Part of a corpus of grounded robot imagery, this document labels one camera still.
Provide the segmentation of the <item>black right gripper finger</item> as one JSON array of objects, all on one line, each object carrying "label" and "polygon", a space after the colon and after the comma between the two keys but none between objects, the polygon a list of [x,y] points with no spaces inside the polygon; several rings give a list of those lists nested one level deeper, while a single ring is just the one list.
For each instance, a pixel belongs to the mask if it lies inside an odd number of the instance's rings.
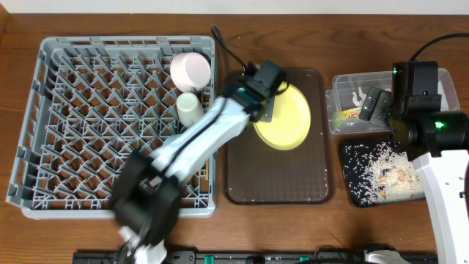
[{"label": "black right gripper finger", "polygon": [[361,112],[359,114],[359,118],[361,120],[370,120],[372,118],[373,112],[376,108],[377,101],[381,93],[382,90],[380,88],[369,88],[369,91],[367,92],[364,102],[362,104]]},{"label": "black right gripper finger", "polygon": [[388,128],[389,109],[391,107],[391,93],[382,91],[372,98],[373,109],[370,123],[380,128]]}]

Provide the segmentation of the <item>white napkin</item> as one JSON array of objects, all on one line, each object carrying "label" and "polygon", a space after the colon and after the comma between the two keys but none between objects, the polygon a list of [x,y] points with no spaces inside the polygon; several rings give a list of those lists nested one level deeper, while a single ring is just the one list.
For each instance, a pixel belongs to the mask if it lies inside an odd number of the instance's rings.
[{"label": "white napkin", "polygon": [[356,107],[362,107],[366,99],[366,93],[363,92],[362,87],[358,88],[358,92],[352,93],[352,102]]}]

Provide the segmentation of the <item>green orange snack wrapper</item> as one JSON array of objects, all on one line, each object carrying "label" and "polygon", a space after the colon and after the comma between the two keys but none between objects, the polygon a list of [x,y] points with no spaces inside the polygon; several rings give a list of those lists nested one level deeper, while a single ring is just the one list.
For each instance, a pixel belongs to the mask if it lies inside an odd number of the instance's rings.
[{"label": "green orange snack wrapper", "polygon": [[354,122],[359,119],[359,114],[361,113],[361,108],[356,107],[353,109],[348,109],[344,111],[338,111],[333,115],[333,124],[336,127],[341,127],[346,125],[349,122]]}]

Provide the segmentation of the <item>yellow plate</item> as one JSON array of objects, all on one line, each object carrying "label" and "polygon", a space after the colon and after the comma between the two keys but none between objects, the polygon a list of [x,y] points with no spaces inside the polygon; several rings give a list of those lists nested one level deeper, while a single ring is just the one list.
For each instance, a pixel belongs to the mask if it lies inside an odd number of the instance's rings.
[{"label": "yellow plate", "polygon": [[311,110],[305,95],[295,85],[283,81],[279,89],[281,94],[274,97],[271,120],[255,122],[254,130],[268,146],[293,150],[309,133]]}]

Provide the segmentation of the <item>white cup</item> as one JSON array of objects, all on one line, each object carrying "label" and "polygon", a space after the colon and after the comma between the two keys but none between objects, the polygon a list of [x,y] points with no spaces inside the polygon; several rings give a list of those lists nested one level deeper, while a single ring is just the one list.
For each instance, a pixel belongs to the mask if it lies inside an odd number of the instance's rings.
[{"label": "white cup", "polygon": [[204,109],[197,96],[191,92],[184,92],[176,102],[179,121],[190,127],[204,116]]}]

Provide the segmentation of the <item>white bowl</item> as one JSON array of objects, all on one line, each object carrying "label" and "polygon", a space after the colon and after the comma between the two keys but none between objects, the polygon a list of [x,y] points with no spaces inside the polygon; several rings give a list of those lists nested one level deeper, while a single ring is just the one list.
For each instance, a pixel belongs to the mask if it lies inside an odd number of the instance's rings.
[{"label": "white bowl", "polygon": [[170,76],[181,92],[200,91],[212,77],[209,62],[196,52],[176,55],[170,64]]}]

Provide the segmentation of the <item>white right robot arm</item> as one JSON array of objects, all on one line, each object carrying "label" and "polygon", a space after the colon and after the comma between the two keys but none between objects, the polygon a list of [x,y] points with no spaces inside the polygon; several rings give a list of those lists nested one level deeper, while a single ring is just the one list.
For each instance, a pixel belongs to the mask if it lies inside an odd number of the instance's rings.
[{"label": "white right robot arm", "polygon": [[393,98],[372,89],[371,124],[387,127],[413,164],[429,208],[439,263],[468,262],[468,116],[442,108],[443,95]]}]

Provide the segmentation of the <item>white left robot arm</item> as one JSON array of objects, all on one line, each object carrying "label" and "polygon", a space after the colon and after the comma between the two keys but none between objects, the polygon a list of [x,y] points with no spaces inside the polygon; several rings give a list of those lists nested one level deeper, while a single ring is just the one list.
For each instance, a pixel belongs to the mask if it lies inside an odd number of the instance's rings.
[{"label": "white left robot arm", "polygon": [[113,187],[111,209],[125,238],[119,263],[162,263],[164,238],[177,223],[182,187],[196,170],[229,140],[239,136],[249,122],[256,122],[263,102],[273,110],[297,106],[309,111],[306,98],[288,82],[274,83],[262,95],[261,81],[228,86],[212,108],[186,132],[148,156],[134,151]]}]

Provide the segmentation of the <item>grey plastic dishwasher rack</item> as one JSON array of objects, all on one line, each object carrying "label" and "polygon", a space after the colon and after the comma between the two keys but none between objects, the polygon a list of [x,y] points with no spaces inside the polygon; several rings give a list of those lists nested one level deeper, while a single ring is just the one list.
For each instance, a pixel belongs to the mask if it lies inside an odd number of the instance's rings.
[{"label": "grey plastic dishwasher rack", "polygon": [[209,36],[48,37],[40,46],[6,201],[31,219],[109,219],[134,150],[182,133],[170,64]]}]

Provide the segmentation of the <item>clear plastic bin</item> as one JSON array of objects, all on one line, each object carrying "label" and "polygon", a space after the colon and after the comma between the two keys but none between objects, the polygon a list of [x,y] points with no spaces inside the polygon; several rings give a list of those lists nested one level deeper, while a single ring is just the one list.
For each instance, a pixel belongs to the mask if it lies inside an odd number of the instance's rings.
[{"label": "clear plastic bin", "polygon": [[335,76],[332,80],[333,88],[325,92],[329,131],[335,135],[384,132],[384,128],[361,119],[336,127],[333,124],[333,115],[338,111],[356,108],[352,102],[352,93],[358,92],[359,87],[366,94],[370,87],[391,91],[392,75],[391,71],[381,71]]}]

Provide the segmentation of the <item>dark brown serving tray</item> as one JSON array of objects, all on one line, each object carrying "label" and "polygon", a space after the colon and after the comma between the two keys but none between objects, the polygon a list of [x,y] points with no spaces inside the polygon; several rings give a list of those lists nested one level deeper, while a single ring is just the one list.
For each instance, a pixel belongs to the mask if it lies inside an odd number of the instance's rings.
[{"label": "dark brown serving tray", "polygon": [[287,69],[288,82],[306,96],[311,127],[294,150],[263,142],[252,124],[224,147],[224,193],[236,205],[323,204],[334,194],[333,164],[322,76]]}]

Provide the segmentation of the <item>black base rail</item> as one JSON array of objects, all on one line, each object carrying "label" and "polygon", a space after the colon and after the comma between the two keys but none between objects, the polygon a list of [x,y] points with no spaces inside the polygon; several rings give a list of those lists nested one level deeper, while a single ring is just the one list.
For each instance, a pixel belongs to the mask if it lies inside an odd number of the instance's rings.
[{"label": "black base rail", "polygon": [[[73,264],[112,264],[118,262],[118,252],[82,251],[73,254]],[[167,254],[163,264],[246,264],[246,263],[298,263],[306,260],[327,259],[364,261],[363,249],[345,251],[332,246],[322,246],[313,254],[260,254],[239,252],[174,251]]]}]

